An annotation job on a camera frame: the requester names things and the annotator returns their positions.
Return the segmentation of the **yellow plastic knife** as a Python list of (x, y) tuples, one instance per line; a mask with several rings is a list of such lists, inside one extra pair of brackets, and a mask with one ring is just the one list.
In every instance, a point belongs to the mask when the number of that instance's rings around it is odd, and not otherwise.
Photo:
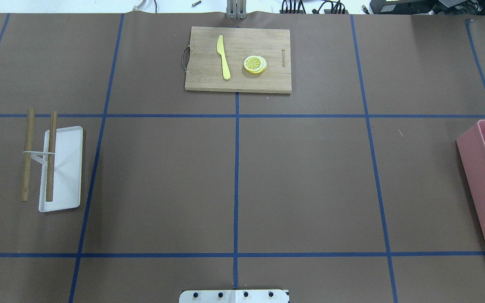
[(219, 35), (217, 39), (217, 46), (216, 46), (217, 53), (219, 54), (221, 58), (221, 71), (222, 71), (222, 77), (224, 80), (229, 80), (231, 79), (231, 72), (227, 63), (227, 56), (225, 54), (225, 49), (224, 49), (224, 37), (223, 35)]

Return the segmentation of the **lemon slice toy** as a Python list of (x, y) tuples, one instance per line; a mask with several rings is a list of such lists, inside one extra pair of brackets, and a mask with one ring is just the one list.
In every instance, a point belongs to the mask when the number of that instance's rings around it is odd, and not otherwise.
[(251, 74), (260, 74), (267, 69), (267, 61), (262, 56), (251, 55), (245, 58), (244, 68)]

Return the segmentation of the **wooden cutting board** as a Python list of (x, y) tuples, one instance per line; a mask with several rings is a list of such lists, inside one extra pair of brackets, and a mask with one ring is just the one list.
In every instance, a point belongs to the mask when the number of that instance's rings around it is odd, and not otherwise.
[[(224, 80), (217, 39), (224, 49), (231, 79)], [(185, 89), (189, 91), (291, 94), (291, 34), (288, 29), (192, 27)], [(248, 56), (262, 56), (267, 69), (251, 74), (244, 68)]]

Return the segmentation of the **white rectangular tray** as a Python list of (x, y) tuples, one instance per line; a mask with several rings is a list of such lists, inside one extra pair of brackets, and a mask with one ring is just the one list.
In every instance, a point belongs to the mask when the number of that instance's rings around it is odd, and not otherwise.
[(53, 200), (46, 201), (49, 130), (44, 134), (39, 211), (51, 212), (77, 208), (81, 202), (83, 170), (83, 128), (72, 126), (56, 130)]

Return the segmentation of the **wooden rack rod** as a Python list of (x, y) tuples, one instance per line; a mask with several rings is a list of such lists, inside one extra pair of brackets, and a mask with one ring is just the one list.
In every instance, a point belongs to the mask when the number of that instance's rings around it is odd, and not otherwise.
[(29, 175), (31, 169), (31, 154), (34, 134), (35, 109), (27, 110), (26, 134), (24, 140), (22, 177), (21, 177), (21, 195), (20, 201), (27, 202), (29, 197)]
[(54, 175), (55, 175), (55, 151), (56, 151), (56, 125), (58, 113), (51, 112), (50, 129), (48, 137), (48, 160), (47, 160), (47, 175), (46, 175), (46, 202), (53, 201), (54, 194)]

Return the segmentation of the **aluminium frame post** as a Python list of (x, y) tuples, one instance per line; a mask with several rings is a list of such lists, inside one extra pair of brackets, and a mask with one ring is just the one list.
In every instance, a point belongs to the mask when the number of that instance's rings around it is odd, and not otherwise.
[(246, 6), (246, 0), (228, 0), (227, 19), (246, 19), (248, 17)]

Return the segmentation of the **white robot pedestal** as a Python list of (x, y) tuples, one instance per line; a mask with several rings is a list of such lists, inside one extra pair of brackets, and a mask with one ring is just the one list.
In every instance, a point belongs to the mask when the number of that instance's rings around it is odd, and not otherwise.
[(188, 290), (179, 303), (289, 303), (289, 291), (281, 289)]

